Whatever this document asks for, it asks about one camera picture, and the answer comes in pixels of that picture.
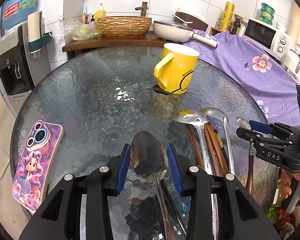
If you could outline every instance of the spoon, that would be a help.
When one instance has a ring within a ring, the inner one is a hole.
[[[171,224],[160,187],[160,180],[163,179],[168,169],[168,156],[162,143],[149,131],[141,130],[133,137],[130,159],[135,173],[156,188],[166,240],[178,240],[178,235]]]
[[[242,117],[237,116],[237,123],[240,127],[251,130],[250,124],[247,120],[243,119]],[[249,165],[248,165],[248,177],[247,177],[247,183],[246,183],[246,190],[249,192],[249,194],[252,194],[252,185],[253,185],[253,150],[252,150],[252,142],[250,142],[250,148],[249,148]]]
[[[219,119],[223,123],[223,129],[225,130],[227,148],[228,148],[229,170],[230,170],[230,173],[235,175],[234,174],[234,161],[233,161],[233,155],[232,155],[232,147],[231,147],[230,135],[229,135],[229,131],[228,131],[228,128],[229,128],[228,116],[223,111],[221,111],[217,108],[213,108],[213,107],[203,108],[203,109],[201,109],[201,112],[203,114],[206,114],[213,118]]]
[[[207,143],[206,140],[204,139],[204,134],[203,134],[204,124],[209,122],[207,116],[205,116],[199,111],[182,110],[177,113],[177,115],[173,118],[173,120],[180,123],[191,124],[197,129],[199,134],[202,156],[203,156],[204,170],[208,174],[213,175],[211,161],[210,161],[209,153],[207,151]],[[214,235],[214,239],[218,239],[219,215],[218,215],[218,201],[217,201],[216,194],[211,194],[211,203],[212,203],[212,234]]]

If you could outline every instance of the microwave oven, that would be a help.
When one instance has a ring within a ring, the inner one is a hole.
[[[285,52],[294,47],[289,35],[253,18],[248,20],[243,37],[261,47],[279,63]]]

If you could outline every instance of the phone case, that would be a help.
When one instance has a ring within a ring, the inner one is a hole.
[[[49,167],[63,133],[61,125],[39,120],[26,138],[12,194],[15,200],[31,213],[34,213],[45,199]]]

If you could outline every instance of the textured glass tabletop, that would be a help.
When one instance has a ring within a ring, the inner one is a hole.
[[[11,145],[13,171],[37,120],[61,124],[65,130],[51,166],[48,191],[67,173],[87,175],[106,165],[143,129],[157,136],[165,147],[173,143],[178,154],[195,164],[184,125],[172,117],[181,109],[212,106],[228,115],[235,171],[245,185],[249,143],[236,136],[236,117],[266,123],[262,111],[233,79],[203,61],[198,62],[185,94],[156,94],[153,70],[161,54],[159,48],[110,47],[74,58],[50,73],[32,91],[17,117]],[[128,96],[118,100],[120,91]],[[210,121],[226,145],[222,123]],[[255,158],[253,197],[265,212],[273,201],[276,175],[275,166]],[[178,197],[169,172],[165,181],[187,224],[189,198]],[[131,167],[120,196],[109,198],[109,209],[114,239],[159,239],[164,232],[154,187]]]

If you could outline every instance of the yellow bottle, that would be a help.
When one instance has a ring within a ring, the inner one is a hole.
[[[100,8],[98,11],[94,14],[94,21],[97,22],[98,18],[105,17],[106,16],[106,10],[104,10],[102,3],[100,3]]]

